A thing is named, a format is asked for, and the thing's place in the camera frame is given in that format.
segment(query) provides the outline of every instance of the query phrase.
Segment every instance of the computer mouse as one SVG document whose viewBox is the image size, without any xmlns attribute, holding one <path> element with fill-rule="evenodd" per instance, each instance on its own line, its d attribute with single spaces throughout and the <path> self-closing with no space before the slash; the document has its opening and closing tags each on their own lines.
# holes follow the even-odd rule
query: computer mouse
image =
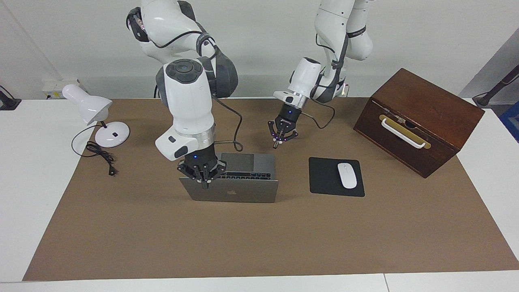
<svg viewBox="0 0 519 292">
<path fill-rule="evenodd" d="M 354 189 L 357 186 L 357 177 L 353 166 L 349 163 L 337 164 L 339 169 L 340 180 L 346 189 Z"/>
</svg>

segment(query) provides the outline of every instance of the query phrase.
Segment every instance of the gray laptop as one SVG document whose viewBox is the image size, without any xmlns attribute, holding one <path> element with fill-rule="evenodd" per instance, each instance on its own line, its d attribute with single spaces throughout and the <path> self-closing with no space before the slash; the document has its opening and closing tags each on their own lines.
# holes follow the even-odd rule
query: gray laptop
<svg viewBox="0 0 519 292">
<path fill-rule="evenodd" d="M 209 184 L 209 189 L 186 177 L 180 178 L 196 201 L 274 203 L 279 181 L 272 154 L 217 153 L 227 162 L 227 171 Z"/>
</svg>

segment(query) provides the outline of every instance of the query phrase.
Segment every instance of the lamp base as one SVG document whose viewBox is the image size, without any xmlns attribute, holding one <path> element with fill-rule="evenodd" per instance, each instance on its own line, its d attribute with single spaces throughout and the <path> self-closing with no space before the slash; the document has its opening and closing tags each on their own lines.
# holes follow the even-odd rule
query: lamp base
<svg viewBox="0 0 519 292">
<path fill-rule="evenodd" d="M 106 124 L 95 134 L 95 142 L 103 148 L 112 148 L 121 145 L 130 136 L 130 128 L 122 122 Z"/>
<path fill-rule="evenodd" d="M 11 105 L 9 105 L 9 106 L 7 106 L 7 105 L 1 106 L 0 107 L 0 111 L 14 111 L 18 107 L 20 102 L 22 102 L 21 99 L 13 99 L 13 103 Z"/>
</svg>

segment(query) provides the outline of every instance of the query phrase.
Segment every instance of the white desk lamp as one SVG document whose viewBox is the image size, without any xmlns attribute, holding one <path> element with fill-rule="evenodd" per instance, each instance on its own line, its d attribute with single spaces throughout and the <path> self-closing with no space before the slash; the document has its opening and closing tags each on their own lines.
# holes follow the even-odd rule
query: white desk lamp
<svg viewBox="0 0 519 292">
<path fill-rule="evenodd" d="M 113 103 L 110 99 L 89 95 L 74 84 L 63 88 L 63 96 L 78 106 L 81 118 L 87 125 L 93 122 L 101 123 L 102 128 L 95 134 L 95 142 L 99 146 L 103 148 L 119 146 L 130 136 L 130 128 L 125 123 L 104 123 L 108 117 L 108 108 Z"/>
</svg>

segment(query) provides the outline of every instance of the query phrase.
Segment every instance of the laptop keyboard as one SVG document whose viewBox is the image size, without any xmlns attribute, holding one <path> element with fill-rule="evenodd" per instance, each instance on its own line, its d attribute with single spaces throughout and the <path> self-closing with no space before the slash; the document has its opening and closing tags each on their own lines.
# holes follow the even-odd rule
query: laptop keyboard
<svg viewBox="0 0 519 292">
<path fill-rule="evenodd" d="M 224 172 L 220 178 L 271 180 L 272 174 L 262 172 Z"/>
</svg>

